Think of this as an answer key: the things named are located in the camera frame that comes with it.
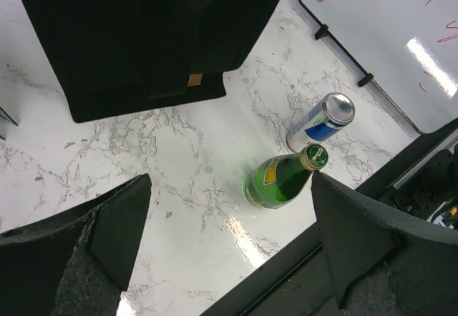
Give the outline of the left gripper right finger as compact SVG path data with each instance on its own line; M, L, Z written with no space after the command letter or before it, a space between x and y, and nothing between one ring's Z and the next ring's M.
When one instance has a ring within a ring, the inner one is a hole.
M333 295L346 315L456 315L457 231L326 174L311 192Z

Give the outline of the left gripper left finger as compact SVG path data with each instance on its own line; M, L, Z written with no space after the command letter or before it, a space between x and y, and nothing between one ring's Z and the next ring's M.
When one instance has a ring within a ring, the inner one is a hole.
M150 206L138 175L100 196L1 233L2 315L115 315Z

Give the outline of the Red Bull can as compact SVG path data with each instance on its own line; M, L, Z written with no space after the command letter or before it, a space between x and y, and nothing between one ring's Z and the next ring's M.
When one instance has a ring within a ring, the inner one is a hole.
M327 94L294 125L286 136L293 152L311 143L321 143L352 123L356 115L354 103L340 92Z

